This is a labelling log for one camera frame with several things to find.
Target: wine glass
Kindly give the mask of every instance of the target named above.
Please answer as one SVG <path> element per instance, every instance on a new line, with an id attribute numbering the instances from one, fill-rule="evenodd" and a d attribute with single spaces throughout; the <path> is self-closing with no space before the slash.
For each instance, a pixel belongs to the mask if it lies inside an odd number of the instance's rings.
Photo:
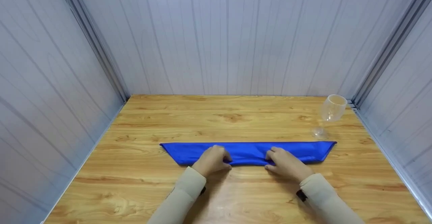
<path id="1" fill-rule="evenodd" d="M 340 95 L 330 95 L 321 106 L 320 114 L 324 121 L 334 122 L 341 119 L 344 115 L 347 100 Z M 323 127 L 316 127 L 312 129 L 312 134 L 315 138 L 326 140 L 328 133 Z"/>

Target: wood grain tabletop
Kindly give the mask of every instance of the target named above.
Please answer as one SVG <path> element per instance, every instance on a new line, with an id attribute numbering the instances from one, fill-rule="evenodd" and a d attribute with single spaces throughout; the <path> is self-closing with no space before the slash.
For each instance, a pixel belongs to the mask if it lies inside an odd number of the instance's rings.
<path id="1" fill-rule="evenodd" d="M 324 100 L 134 95 L 45 224 L 146 223 L 185 169 L 159 143 L 315 141 L 311 129 L 321 123 Z M 338 144 L 311 167 L 366 223 L 429 223 L 349 107 L 340 121 L 325 126 Z M 296 190 L 264 167 L 234 167 L 208 179 L 185 223 L 321 223 Z"/>

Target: white wall panel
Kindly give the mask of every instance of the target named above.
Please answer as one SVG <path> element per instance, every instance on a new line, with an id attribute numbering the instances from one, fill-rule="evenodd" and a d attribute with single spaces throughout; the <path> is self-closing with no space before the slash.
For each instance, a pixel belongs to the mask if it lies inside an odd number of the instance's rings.
<path id="1" fill-rule="evenodd" d="M 361 106 L 378 143 L 432 207 L 432 4 Z"/>
<path id="2" fill-rule="evenodd" d="M 0 0 L 0 222 L 40 223 L 121 105 L 65 0 Z"/>
<path id="3" fill-rule="evenodd" d="M 129 93 L 351 98 L 411 0 L 83 0 Z"/>

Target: folded blue cloth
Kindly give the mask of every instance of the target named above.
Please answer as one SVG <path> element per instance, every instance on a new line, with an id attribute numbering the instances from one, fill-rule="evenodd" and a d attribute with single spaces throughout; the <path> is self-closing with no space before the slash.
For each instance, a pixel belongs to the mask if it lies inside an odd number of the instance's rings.
<path id="1" fill-rule="evenodd" d="M 232 166 L 254 165 L 264 166 L 272 164 L 266 161 L 267 150 L 271 147 L 280 147 L 305 164 L 322 162 L 329 154 L 336 141 L 315 141 L 315 142 L 212 142 L 212 143 L 161 143 L 160 145 L 179 165 L 194 164 L 202 153 L 209 147 L 219 145 L 225 147 L 230 153 Z"/>

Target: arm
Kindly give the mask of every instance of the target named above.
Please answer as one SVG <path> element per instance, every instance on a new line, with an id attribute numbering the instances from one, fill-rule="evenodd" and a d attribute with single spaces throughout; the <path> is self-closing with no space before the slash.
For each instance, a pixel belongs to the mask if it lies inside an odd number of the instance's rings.
<path id="1" fill-rule="evenodd" d="M 309 199 L 312 208 L 329 224 L 361 224 L 358 215 L 339 198 L 333 187 L 321 174 L 302 163 L 291 153 L 279 147 L 267 151 L 266 159 L 276 165 L 266 165 L 265 169 L 288 177 L 300 185 Z"/>
<path id="2" fill-rule="evenodd" d="M 206 178 L 188 167 L 147 224 L 181 224 L 205 184 Z"/>
<path id="3" fill-rule="evenodd" d="M 157 208 L 147 224 L 181 224 L 190 207 L 204 188 L 207 176 L 222 169 L 231 169 L 223 160 L 230 154 L 220 146 L 205 150 L 192 167 L 188 167 L 174 185 L 168 197 Z"/>
<path id="4" fill-rule="evenodd" d="M 309 199 L 312 208 L 332 224 L 361 224 L 361 218 L 339 198 L 333 187 L 318 173 L 301 181 L 300 188 Z"/>

